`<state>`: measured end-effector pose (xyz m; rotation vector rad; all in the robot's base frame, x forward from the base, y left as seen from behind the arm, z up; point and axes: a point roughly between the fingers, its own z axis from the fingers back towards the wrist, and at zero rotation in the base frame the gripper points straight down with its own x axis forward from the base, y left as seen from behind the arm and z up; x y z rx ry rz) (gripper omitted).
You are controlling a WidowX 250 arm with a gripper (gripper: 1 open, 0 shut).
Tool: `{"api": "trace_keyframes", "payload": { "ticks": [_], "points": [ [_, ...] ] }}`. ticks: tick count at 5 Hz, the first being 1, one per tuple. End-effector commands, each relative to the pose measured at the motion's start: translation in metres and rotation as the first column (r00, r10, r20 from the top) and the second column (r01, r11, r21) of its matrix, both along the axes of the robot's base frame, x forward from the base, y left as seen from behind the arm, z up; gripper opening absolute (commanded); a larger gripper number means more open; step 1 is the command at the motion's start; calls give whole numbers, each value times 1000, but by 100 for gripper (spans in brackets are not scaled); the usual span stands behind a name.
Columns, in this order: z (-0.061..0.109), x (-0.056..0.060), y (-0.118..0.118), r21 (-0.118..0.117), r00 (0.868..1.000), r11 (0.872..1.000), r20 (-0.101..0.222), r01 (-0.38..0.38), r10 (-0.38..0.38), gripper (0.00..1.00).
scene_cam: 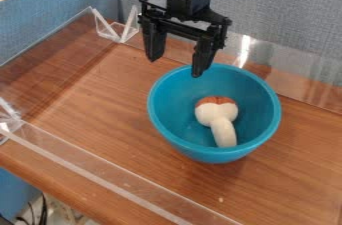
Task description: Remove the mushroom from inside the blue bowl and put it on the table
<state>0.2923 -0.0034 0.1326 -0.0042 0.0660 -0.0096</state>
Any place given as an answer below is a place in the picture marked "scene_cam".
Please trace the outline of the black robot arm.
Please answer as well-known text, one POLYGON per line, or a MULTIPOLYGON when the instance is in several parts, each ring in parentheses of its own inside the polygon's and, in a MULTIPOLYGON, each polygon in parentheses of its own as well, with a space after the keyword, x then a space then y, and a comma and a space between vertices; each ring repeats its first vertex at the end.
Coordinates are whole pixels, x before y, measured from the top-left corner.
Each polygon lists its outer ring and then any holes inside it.
POLYGON ((232 21, 210 7, 211 0, 139 0, 145 56, 151 62, 164 54, 168 34, 196 42, 192 55, 192 76, 210 68, 216 51, 224 48, 227 28, 232 21))

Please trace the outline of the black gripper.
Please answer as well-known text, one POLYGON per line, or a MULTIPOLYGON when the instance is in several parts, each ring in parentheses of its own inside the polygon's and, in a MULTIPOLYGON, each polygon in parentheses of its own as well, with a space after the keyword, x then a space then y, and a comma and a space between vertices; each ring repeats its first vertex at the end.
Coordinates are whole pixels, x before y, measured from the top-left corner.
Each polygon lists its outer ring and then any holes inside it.
POLYGON ((210 7, 188 15, 173 12, 163 0, 139 0, 139 2, 141 12, 137 21, 143 29, 148 60, 153 62, 163 56, 168 33, 198 41, 192 55, 191 75, 200 77, 211 66, 216 49, 224 47, 231 19, 218 14, 210 7))

